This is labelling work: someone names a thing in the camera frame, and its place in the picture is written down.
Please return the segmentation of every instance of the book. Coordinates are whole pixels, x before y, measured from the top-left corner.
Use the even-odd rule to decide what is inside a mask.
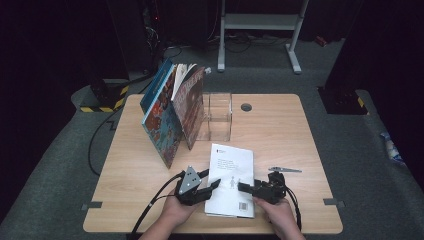
[[[196,140],[193,136],[203,121],[204,75],[204,67],[173,64],[167,59],[140,102],[145,114],[141,124],[168,168],[182,137],[189,139],[189,149]]]
[[[212,144],[208,186],[221,179],[212,197],[205,203],[205,213],[222,217],[255,217],[252,195],[238,191],[238,183],[254,185],[253,151]]]

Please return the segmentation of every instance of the person's right hand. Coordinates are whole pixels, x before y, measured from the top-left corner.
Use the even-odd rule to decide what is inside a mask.
[[[296,224],[290,203],[287,199],[283,198],[275,205],[256,197],[253,197],[253,201],[265,211],[274,228],[275,234],[280,239],[305,239]]]

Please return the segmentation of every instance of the person's left hand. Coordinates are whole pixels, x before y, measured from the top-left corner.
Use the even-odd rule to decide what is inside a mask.
[[[196,210],[199,204],[186,206],[178,201],[177,197],[169,196],[163,205],[162,213],[159,219],[167,221],[174,227],[177,227],[187,221],[191,214]]]

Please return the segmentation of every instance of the person's hand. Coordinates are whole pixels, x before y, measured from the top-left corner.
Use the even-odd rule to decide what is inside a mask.
[[[163,205],[162,213],[159,216],[159,220],[166,220],[169,224],[175,228],[187,221],[191,214],[196,210],[199,204],[193,206],[186,206],[180,203],[175,196],[169,196]]]
[[[283,198],[275,205],[256,197],[253,197],[253,201],[265,211],[268,220],[274,228],[275,234],[280,239],[305,239],[296,224],[290,203],[287,199]]]

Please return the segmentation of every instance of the yellow and black hazard tape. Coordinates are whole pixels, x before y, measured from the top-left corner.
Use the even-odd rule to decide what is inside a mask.
[[[114,112],[121,108],[124,103],[125,95],[128,92],[128,86],[122,88],[119,98],[113,106],[80,106],[82,112]]]

